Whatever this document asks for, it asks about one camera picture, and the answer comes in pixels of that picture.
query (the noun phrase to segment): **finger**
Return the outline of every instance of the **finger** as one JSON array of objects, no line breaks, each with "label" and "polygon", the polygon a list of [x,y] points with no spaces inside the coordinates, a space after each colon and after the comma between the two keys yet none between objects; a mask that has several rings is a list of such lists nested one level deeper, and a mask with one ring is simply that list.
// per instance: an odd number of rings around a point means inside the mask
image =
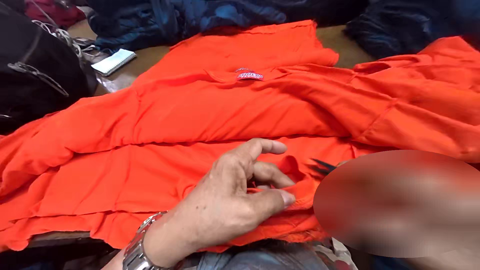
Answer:
[{"label": "finger", "polygon": [[258,224],[275,215],[295,202],[295,196],[285,190],[269,189],[247,195]]},{"label": "finger", "polygon": [[258,185],[257,188],[263,189],[263,190],[271,189],[269,185]]},{"label": "finger", "polygon": [[260,154],[283,154],[287,150],[287,146],[281,142],[255,138],[233,149],[233,154],[239,155],[241,159],[247,162],[257,160]]},{"label": "finger", "polygon": [[284,188],[295,183],[275,164],[257,161],[253,164],[253,176],[256,181],[271,184],[276,188]]}]

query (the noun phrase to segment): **wrist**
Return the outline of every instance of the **wrist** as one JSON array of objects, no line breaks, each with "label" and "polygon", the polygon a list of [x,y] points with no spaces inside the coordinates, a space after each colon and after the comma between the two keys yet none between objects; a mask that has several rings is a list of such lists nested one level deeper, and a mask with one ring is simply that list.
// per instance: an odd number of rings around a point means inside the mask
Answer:
[{"label": "wrist", "polygon": [[169,212],[154,222],[145,233],[144,250],[149,260],[160,267],[172,267],[195,252],[194,239]]}]

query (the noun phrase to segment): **pile of clothes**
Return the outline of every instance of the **pile of clothes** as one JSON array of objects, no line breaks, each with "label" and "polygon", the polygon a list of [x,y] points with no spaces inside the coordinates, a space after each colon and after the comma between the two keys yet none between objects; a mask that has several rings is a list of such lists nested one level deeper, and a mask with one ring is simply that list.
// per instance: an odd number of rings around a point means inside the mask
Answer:
[{"label": "pile of clothes", "polygon": [[344,24],[367,0],[103,0],[88,1],[96,46],[110,54],[181,40],[218,26],[270,25],[316,19],[322,26]]},{"label": "pile of clothes", "polygon": [[480,48],[478,0],[370,0],[345,33],[369,54],[417,53],[441,37],[463,35]]},{"label": "pile of clothes", "polygon": [[144,219],[172,209],[221,154],[254,137],[288,146],[259,160],[296,183],[286,190],[297,201],[210,251],[325,237],[311,158],[416,149],[480,162],[480,52],[449,37],[341,69],[315,31],[301,21],[195,35],[130,87],[0,139],[0,249],[51,231],[89,231],[123,248]]}]

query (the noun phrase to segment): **scissors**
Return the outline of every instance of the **scissors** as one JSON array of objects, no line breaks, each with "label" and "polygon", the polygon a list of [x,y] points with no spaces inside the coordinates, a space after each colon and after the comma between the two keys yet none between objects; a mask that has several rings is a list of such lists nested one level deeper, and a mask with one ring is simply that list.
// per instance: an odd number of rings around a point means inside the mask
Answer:
[{"label": "scissors", "polygon": [[331,173],[333,170],[336,169],[337,166],[328,164],[326,162],[323,162],[321,160],[317,159],[312,159],[317,163],[317,165],[309,165],[308,167],[312,169],[314,172],[322,175],[323,177],[320,177],[318,175],[312,175],[313,178],[315,179],[323,179],[325,176],[327,176],[329,173]]}]

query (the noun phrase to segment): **zipper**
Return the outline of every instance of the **zipper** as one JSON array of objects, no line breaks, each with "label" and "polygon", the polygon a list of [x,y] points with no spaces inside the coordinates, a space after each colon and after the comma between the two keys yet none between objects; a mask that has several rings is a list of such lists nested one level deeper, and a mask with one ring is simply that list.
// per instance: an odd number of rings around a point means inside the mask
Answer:
[{"label": "zipper", "polygon": [[9,63],[7,65],[9,68],[15,70],[15,71],[18,71],[18,72],[22,72],[22,73],[29,73],[29,74],[32,74],[33,76],[39,78],[40,80],[42,80],[44,83],[48,84],[49,86],[51,86],[53,89],[57,90],[59,93],[61,93],[62,95],[64,95],[65,97],[68,97],[69,94],[67,93],[67,91],[65,91],[65,89],[63,89],[63,87],[61,87],[61,85],[59,83],[57,83],[54,79],[52,79],[50,76],[48,76],[47,74],[43,73],[43,72],[40,72],[38,69],[34,68],[33,66],[31,65],[27,65],[25,63],[22,63],[22,62],[17,62],[15,64],[12,64],[12,63]]}]

